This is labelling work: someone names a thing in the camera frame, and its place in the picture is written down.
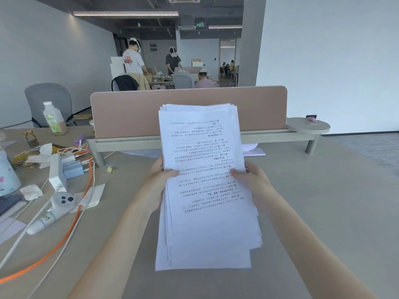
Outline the white cardboard box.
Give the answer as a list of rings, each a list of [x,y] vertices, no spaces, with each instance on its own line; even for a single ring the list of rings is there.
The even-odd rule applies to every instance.
[[[59,154],[50,156],[49,182],[55,192],[67,191],[67,179],[63,172],[63,163]]]

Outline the person's right hand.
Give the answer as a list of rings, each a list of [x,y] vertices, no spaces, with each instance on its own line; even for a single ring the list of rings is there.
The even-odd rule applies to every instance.
[[[267,207],[279,194],[272,186],[262,168],[251,162],[245,162],[245,171],[249,173],[248,179],[236,179],[244,184],[252,194],[254,204],[259,210],[266,213]]]

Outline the white handheld controller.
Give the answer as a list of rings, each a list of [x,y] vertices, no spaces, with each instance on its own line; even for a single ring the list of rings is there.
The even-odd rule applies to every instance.
[[[35,235],[43,231],[47,226],[72,211],[78,205],[77,198],[68,192],[53,194],[50,202],[51,208],[27,227],[27,234]]]

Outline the grey office chair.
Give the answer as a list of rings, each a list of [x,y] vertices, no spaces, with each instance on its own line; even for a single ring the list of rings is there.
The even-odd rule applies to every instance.
[[[67,126],[76,125],[72,112],[71,96],[67,88],[56,83],[40,83],[30,85],[24,90],[32,114],[35,128],[48,127],[43,115],[44,102],[52,104],[60,110]]]
[[[175,89],[194,89],[195,78],[192,74],[185,71],[175,72],[172,75],[172,80]]]

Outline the person's left forearm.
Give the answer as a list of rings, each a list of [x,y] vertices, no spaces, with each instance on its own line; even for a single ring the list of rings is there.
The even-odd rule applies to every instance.
[[[136,196],[67,299],[121,299],[149,218],[162,195]]]

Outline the white paper slip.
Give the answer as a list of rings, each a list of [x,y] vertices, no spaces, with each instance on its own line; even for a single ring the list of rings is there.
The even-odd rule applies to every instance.
[[[105,184],[102,185],[97,185],[94,187],[91,187],[85,196],[83,196],[83,193],[77,193],[74,194],[74,198],[77,200],[79,203],[76,205],[69,213],[75,213],[78,211],[78,208],[81,206],[82,210],[85,208],[92,208],[95,207],[99,204],[100,199],[102,197],[103,191],[105,188]]]
[[[19,191],[21,192],[26,201],[33,201],[43,196],[42,189],[37,185],[28,185],[23,188],[20,188]]]

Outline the pink desk divider panel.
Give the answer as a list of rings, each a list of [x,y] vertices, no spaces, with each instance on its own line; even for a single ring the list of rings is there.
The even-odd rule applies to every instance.
[[[241,131],[286,129],[285,86],[143,90],[93,93],[91,109],[95,136],[158,136],[158,111],[166,104],[233,104],[237,106]]]

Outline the pale blue power adapter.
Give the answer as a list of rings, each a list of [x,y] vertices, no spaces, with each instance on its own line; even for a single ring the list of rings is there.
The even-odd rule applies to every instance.
[[[63,174],[66,179],[72,179],[77,176],[84,175],[85,171],[83,169],[83,165],[81,161],[75,160],[71,162],[67,162],[63,164]]]

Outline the dark notebook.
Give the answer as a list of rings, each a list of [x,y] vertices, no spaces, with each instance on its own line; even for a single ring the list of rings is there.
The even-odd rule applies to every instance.
[[[13,206],[15,206],[18,202],[21,202],[23,200],[24,196],[22,194],[0,196],[0,216],[3,216]]]

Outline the white printed cup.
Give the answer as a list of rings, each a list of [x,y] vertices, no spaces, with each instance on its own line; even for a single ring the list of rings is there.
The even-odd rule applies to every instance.
[[[9,195],[22,186],[6,150],[0,145],[0,196]]]

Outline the crumpled white tissue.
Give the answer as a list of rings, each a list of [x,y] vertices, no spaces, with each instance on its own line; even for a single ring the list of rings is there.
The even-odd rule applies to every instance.
[[[24,161],[25,166],[33,166],[38,165],[40,169],[46,168],[50,166],[50,157],[53,154],[53,144],[48,143],[42,145],[38,154],[29,155],[27,159]]]

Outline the beige desk shelf rail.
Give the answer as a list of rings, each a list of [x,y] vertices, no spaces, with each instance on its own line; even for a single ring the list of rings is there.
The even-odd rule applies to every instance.
[[[331,126],[328,123],[321,120],[311,121],[307,118],[292,117],[287,118],[287,127],[284,130],[242,131],[241,143],[255,144],[308,140],[305,152],[311,155],[315,150],[319,137],[329,132],[330,128]],[[105,157],[102,152],[149,150],[162,147],[160,136],[95,138],[88,139],[87,144],[95,163],[100,167],[105,166]]]

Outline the stack of printed white papers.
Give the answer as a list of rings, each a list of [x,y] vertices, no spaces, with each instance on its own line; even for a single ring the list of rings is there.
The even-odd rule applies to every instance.
[[[252,268],[262,246],[250,190],[231,175],[245,171],[237,106],[162,105],[168,179],[160,206],[156,271]]]

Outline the white paper sheet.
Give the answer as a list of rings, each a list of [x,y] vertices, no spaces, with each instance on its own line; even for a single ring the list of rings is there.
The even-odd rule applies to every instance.
[[[261,148],[258,147],[257,143],[242,144],[241,148],[243,151],[243,155],[245,157],[266,155],[266,153]],[[129,155],[158,158],[158,156],[162,154],[162,149],[143,149],[143,150],[138,149],[138,150],[126,150],[121,152]]]

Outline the person's left hand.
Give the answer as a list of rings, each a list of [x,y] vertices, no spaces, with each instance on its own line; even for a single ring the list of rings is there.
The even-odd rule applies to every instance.
[[[150,211],[150,214],[155,212],[160,206],[163,190],[169,180],[165,181],[163,179],[164,170],[166,169],[164,168],[163,157],[159,155],[135,196]]]

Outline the yellow snack packet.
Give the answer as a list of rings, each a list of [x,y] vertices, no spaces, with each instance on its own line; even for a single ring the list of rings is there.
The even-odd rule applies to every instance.
[[[13,165],[15,166],[24,166],[24,161],[27,159],[29,155],[38,154],[38,150],[42,145],[36,148],[31,148],[30,150],[26,150],[16,156],[13,157]],[[53,154],[56,154],[62,147],[53,145]]]

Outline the dark jacket on chair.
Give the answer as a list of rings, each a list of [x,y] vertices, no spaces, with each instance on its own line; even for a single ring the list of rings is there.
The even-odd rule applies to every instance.
[[[139,83],[130,75],[120,75],[112,80],[111,89],[113,92],[138,91]]]

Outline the white drink bottle green label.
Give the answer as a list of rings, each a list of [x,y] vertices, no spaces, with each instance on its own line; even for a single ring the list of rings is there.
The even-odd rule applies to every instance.
[[[68,132],[66,122],[61,111],[52,102],[43,102],[44,118],[54,135],[64,135]]]

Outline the person's right forearm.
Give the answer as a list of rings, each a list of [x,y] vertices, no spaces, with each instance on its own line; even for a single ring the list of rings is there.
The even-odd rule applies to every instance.
[[[313,299],[377,299],[280,196],[253,196]]]

